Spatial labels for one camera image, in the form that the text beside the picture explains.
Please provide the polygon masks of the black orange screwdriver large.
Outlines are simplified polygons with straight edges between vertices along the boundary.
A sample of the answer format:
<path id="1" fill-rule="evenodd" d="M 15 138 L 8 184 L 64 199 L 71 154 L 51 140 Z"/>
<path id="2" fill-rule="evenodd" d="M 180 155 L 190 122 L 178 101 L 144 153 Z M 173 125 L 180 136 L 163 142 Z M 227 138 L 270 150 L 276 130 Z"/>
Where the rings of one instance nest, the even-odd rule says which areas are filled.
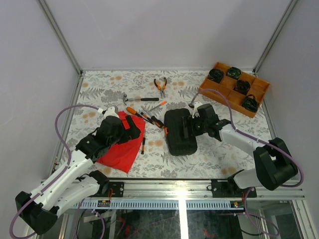
<path id="1" fill-rule="evenodd" d="M 164 123 L 161 120 L 157 119 L 155 116 L 150 115 L 146 112 L 143 112 L 143 115 L 148 117 L 157 127 L 164 129 Z"/>

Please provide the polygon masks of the black plastic tool case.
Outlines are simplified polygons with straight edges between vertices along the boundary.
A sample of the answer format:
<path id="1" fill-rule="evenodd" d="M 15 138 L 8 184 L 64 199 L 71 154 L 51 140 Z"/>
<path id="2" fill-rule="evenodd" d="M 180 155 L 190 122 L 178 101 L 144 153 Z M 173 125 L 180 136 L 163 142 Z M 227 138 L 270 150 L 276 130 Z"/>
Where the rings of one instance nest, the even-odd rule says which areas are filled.
<path id="1" fill-rule="evenodd" d="M 190 116 L 188 109 L 168 110 L 164 115 L 165 137 L 168 150 L 173 156 L 185 156 L 197 151 L 195 136 L 190 134 L 190 127 L 183 124 L 183 119 Z"/>

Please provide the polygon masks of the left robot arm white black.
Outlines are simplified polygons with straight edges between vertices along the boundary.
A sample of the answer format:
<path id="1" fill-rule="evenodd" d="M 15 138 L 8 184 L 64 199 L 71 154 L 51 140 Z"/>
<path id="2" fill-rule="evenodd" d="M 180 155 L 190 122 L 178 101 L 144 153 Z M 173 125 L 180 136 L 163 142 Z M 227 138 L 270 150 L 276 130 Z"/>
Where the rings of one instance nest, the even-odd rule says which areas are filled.
<path id="1" fill-rule="evenodd" d="M 21 191 L 15 198 L 18 215 L 37 235 L 49 231 L 58 218 L 76 203 L 89 196 L 105 196 L 109 179 L 102 172 L 92 171 L 79 183 L 73 181 L 84 174 L 115 144 L 126 143 L 140 136 L 141 130 L 131 116 L 129 128 L 116 116 L 107 116 L 92 133 L 82 138 L 65 162 L 46 181 L 30 193 Z"/>

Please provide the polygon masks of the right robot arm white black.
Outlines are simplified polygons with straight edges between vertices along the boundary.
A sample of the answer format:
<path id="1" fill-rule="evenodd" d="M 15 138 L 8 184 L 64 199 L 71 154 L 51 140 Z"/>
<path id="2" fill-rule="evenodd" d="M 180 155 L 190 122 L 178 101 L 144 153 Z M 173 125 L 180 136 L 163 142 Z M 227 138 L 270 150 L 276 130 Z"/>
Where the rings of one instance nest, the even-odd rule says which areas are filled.
<path id="1" fill-rule="evenodd" d="M 250 155 L 255 167 L 240 170 L 227 178 L 227 190 L 232 196 L 239 196 L 251 187 L 264 187 L 270 191 L 296 176 L 298 167 L 293 162 L 283 140 L 276 137 L 263 141 L 236 128 L 232 121 L 219 119 L 210 104 L 195 102 L 189 104 L 192 113 L 182 118 L 183 137 L 197 137 L 207 134 L 219 142 L 230 144 Z"/>

